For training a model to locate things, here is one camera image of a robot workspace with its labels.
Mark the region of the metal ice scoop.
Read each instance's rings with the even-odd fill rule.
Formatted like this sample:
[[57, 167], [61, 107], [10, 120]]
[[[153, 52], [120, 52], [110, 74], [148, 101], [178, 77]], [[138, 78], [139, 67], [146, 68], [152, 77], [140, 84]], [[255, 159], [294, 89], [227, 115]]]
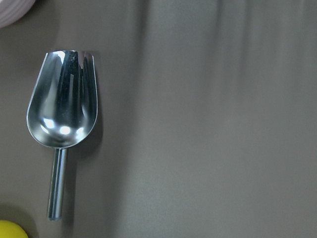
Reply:
[[67, 152], [87, 138], [98, 116], [95, 61], [86, 51], [46, 53], [27, 109], [31, 136], [54, 149], [47, 217], [62, 216]]

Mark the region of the pink bowl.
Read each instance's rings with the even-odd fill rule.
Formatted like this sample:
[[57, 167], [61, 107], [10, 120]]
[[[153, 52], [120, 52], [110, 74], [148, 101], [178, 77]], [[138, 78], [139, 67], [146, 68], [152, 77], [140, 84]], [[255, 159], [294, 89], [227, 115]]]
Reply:
[[22, 18], [35, 0], [0, 0], [0, 27], [4, 28]]

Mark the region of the yellow lemon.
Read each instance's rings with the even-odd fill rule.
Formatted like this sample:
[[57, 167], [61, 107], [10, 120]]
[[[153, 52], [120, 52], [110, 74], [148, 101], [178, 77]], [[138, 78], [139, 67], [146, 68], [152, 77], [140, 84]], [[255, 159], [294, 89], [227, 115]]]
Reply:
[[0, 238], [28, 238], [28, 235], [18, 224], [1, 220]]

